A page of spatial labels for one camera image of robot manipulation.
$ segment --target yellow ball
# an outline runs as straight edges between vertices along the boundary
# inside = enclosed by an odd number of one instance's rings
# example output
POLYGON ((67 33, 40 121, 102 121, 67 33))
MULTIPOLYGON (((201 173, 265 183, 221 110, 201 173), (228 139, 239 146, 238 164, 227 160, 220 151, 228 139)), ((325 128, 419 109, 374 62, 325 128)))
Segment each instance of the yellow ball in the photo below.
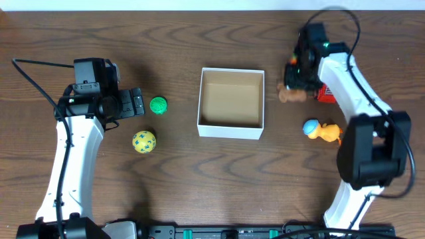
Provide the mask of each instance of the yellow ball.
POLYGON ((149 153, 156 144, 155 136, 149 131, 140 131, 133 136, 133 148, 139 153, 149 153))

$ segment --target white wall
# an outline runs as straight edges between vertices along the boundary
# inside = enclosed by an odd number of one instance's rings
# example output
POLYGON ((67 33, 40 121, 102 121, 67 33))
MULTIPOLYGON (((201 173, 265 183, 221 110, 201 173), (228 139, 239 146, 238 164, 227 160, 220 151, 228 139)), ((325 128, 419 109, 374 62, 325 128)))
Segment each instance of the white wall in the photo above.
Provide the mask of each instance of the white wall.
POLYGON ((425 10, 425 0, 0 0, 4 11, 425 10))

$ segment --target white box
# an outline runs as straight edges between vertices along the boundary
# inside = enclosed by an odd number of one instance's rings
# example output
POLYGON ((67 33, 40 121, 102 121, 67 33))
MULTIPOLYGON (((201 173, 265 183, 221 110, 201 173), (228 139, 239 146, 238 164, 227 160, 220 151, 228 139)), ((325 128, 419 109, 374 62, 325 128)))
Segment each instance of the white box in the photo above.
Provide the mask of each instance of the white box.
POLYGON ((203 68, 197 126, 201 137, 259 139, 264 129, 264 71, 203 68))

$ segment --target green toy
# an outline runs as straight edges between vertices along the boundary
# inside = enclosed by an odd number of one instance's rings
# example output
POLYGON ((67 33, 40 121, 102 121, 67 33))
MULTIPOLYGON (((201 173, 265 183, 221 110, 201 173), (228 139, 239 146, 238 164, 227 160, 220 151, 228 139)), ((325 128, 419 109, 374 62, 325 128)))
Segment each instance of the green toy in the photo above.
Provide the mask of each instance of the green toy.
POLYGON ((153 113, 164 114, 167 111, 167 100, 162 96, 155 97, 150 106, 153 113))

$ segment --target brown tabletop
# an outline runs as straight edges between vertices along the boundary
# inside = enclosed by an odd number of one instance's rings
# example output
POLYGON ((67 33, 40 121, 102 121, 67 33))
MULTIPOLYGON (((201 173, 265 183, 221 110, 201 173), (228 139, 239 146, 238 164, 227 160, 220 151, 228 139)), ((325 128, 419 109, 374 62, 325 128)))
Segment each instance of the brown tabletop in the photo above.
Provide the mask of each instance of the brown tabletop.
MULTIPOLYGON (((194 224, 283 224, 318 221, 341 180, 337 143, 302 132, 308 118, 345 127, 337 104, 281 104, 276 80, 309 11, 0 13, 0 238, 33 223, 50 179, 56 121, 49 103, 13 68, 12 58, 72 64, 109 58, 121 89, 140 87, 145 103, 164 95, 162 116, 125 119, 105 134, 93 184, 94 219, 133 218, 194 224), (265 128, 258 141, 200 138, 196 127, 202 67, 266 71, 265 128), (152 127, 157 147, 133 150, 134 133, 152 127)), ((358 12, 354 53, 375 92, 412 119, 410 144, 418 176, 401 200, 377 199, 363 222, 425 237, 425 13, 358 12)), ((352 44, 355 26, 331 13, 333 42, 352 44)), ((75 82, 67 68, 23 65, 55 100, 75 82)), ((401 191, 408 171, 385 191, 401 191)))

